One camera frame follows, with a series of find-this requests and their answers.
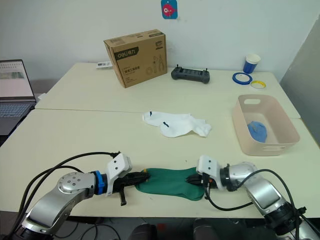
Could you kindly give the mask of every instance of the white sock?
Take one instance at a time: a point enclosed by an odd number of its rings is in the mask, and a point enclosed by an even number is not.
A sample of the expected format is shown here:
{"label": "white sock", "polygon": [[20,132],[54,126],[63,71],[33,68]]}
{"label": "white sock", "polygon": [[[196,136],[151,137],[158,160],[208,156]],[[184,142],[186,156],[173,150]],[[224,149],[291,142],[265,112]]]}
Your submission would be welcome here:
{"label": "white sock", "polygon": [[143,120],[153,126],[159,126],[161,133],[169,138],[175,138],[194,131],[202,137],[207,137],[211,125],[204,119],[196,119],[191,114],[171,114],[150,111],[143,114]]}

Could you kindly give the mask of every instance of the plastic storage basket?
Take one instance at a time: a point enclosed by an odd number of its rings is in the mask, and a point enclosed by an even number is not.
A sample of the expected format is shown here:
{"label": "plastic storage basket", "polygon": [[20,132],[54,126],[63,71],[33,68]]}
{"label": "plastic storage basket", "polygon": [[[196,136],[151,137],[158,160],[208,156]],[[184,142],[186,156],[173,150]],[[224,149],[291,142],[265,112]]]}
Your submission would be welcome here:
{"label": "plastic storage basket", "polygon": [[[241,149],[247,155],[280,155],[300,140],[279,102],[269,95],[240,95],[232,111],[232,120]],[[263,123],[266,127],[265,142],[251,137],[248,124],[252,121]]]}

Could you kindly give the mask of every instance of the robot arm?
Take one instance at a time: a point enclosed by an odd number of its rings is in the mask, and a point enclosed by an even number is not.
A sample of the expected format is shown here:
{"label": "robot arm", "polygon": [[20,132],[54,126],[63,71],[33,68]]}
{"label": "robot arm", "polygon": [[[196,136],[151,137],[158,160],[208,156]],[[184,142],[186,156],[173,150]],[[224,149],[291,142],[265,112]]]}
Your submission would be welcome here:
{"label": "robot arm", "polygon": [[11,239],[53,239],[73,207],[93,195],[120,193],[121,206],[125,205],[124,187],[149,178],[148,173],[130,172],[131,169],[130,159],[120,153],[107,165],[105,174],[72,172],[62,176],[55,188],[34,205]]}
{"label": "robot arm", "polygon": [[[228,164],[227,167],[221,168],[215,159],[202,155],[196,171],[202,175],[200,181],[208,186],[208,192],[210,185],[219,190],[227,189],[232,192],[239,188],[246,177],[257,171],[257,168],[250,162],[233,166]],[[199,177],[196,179],[196,176],[190,176],[187,182],[199,184]],[[299,221],[300,239],[320,240],[307,222],[296,218],[292,206],[268,180],[255,174],[244,182],[243,186],[252,203],[265,218],[267,226],[275,231],[279,239],[294,240],[296,221]]]}

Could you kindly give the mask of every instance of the laptop keyboard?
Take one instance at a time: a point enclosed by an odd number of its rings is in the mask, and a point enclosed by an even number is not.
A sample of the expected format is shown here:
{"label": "laptop keyboard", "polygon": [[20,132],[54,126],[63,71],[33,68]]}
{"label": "laptop keyboard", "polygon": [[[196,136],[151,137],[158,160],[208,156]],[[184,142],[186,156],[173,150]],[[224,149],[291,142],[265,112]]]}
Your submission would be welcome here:
{"label": "laptop keyboard", "polygon": [[30,104],[0,104],[0,118],[19,118]]}

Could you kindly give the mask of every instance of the green sock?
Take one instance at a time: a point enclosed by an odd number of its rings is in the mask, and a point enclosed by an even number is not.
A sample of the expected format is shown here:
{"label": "green sock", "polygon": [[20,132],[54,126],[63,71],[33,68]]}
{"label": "green sock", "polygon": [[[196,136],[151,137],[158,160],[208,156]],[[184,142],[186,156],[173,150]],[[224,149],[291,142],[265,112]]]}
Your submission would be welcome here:
{"label": "green sock", "polygon": [[144,171],[150,174],[150,178],[135,186],[140,192],[177,196],[191,201],[200,200],[205,193],[202,186],[186,182],[187,177],[197,173],[195,167],[184,170],[147,168]]}

